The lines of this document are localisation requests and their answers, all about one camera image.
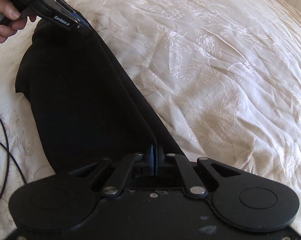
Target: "folded black cloth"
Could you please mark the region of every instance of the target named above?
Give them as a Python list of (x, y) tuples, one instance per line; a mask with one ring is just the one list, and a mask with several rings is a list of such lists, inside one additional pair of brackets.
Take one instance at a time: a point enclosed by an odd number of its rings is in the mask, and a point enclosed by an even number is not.
[(15, 88), (31, 104), (55, 171), (86, 158), (120, 160), (150, 145), (183, 154), (93, 28), (82, 36), (40, 20), (32, 41)]

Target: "cream quilted comforter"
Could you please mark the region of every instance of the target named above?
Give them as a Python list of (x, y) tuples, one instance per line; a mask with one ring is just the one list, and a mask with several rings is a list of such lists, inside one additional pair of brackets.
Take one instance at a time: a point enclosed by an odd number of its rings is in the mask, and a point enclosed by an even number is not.
[[(66, 1), (99, 32), (190, 160), (208, 156), (291, 187), (300, 198), (292, 226), (301, 233), (298, 11), (282, 0)], [(30, 105), (14, 90), (35, 26), (0, 45), (0, 115), (29, 182), (53, 174)], [(0, 189), (5, 162), (0, 149)], [(15, 227), (7, 203), (20, 186), (11, 163), (0, 239)]]

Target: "finger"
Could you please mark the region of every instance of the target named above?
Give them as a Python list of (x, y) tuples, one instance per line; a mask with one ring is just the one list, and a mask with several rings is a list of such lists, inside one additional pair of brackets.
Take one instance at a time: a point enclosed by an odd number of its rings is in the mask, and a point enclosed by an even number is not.
[(3, 43), (6, 40), (7, 40), (7, 37), (3, 37), (3, 36), (0, 35), (0, 43)]
[(26, 26), (26, 23), (27, 23), (27, 18), (17, 20), (11, 25), (11, 29), (15, 31), (23, 30)]
[(36, 15), (36, 14), (32, 14), (32, 15), (30, 15), (29, 17), (30, 17), (31, 22), (33, 23), (33, 22), (36, 21), (37, 15)]
[(10, 37), (16, 34), (16, 30), (12, 30), (10, 27), (5, 25), (0, 25), (0, 35), (3, 37)]
[(17, 20), (21, 15), (9, 0), (0, 0), (0, 12), (11, 20)]

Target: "silver rivet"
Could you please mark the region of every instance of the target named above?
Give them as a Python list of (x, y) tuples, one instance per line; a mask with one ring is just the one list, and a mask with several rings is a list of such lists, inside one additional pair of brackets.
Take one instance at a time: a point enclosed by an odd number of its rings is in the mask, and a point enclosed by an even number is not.
[(118, 193), (118, 189), (112, 186), (103, 188), (103, 193), (106, 195), (115, 195)]
[(158, 197), (158, 194), (156, 194), (156, 193), (150, 193), (150, 197), (156, 198), (156, 197)]
[(191, 187), (189, 189), (189, 191), (194, 195), (202, 195), (206, 192), (206, 190), (203, 187), (200, 187), (200, 186)]

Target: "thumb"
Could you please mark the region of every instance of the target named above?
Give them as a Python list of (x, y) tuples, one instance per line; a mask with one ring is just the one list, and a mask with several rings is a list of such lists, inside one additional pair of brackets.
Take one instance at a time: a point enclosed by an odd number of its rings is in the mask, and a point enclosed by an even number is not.
[(0, 12), (11, 20), (17, 20), (21, 15), (9, 0), (0, 0)]

